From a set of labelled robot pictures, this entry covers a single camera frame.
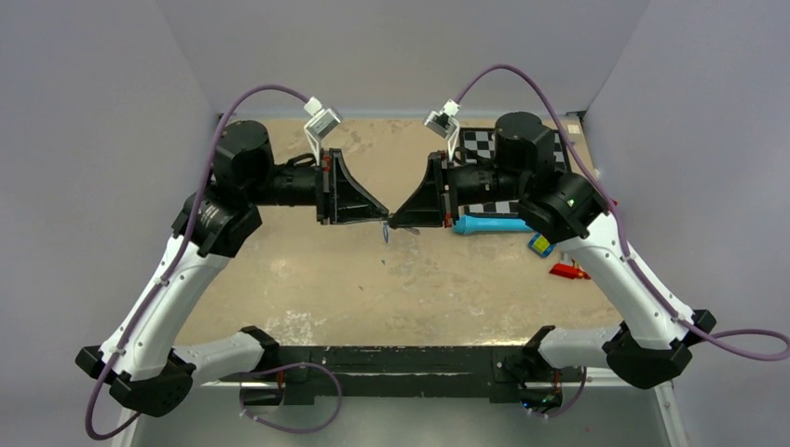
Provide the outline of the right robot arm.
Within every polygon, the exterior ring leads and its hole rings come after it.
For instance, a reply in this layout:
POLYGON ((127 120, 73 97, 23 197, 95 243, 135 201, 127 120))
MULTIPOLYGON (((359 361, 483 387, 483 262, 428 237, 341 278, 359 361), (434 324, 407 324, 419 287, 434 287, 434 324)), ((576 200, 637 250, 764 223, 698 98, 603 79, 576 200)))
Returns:
POLYGON ((556 166, 553 129, 536 115, 507 113, 494 125, 492 155, 474 158, 458 142, 450 114, 432 112, 425 124, 447 146, 429 154, 422 183, 390 216, 391 228, 448 227, 461 206, 511 202, 528 227, 580 264, 621 315, 620 324, 597 330, 541 328, 523 354, 530 376, 607 368, 649 389, 686 369, 715 317, 673 297, 620 240, 614 213, 592 183, 556 166))

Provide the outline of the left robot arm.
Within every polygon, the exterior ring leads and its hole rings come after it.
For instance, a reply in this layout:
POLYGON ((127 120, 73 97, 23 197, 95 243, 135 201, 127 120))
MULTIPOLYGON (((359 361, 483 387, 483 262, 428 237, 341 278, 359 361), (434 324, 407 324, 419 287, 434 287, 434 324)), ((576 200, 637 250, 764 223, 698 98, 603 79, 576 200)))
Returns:
POLYGON ((349 173, 339 150, 279 164, 266 127, 256 121, 222 130, 211 171, 203 195, 185 201, 159 267, 118 332, 84 347, 75 360, 137 413, 160 417, 195 386, 233 374, 265 381, 277 371, 279 344, 253 326, 204 345, 175 344, 204 291, 261 226, 261 207, 314 207, 321 224, 388 217, 349 173))

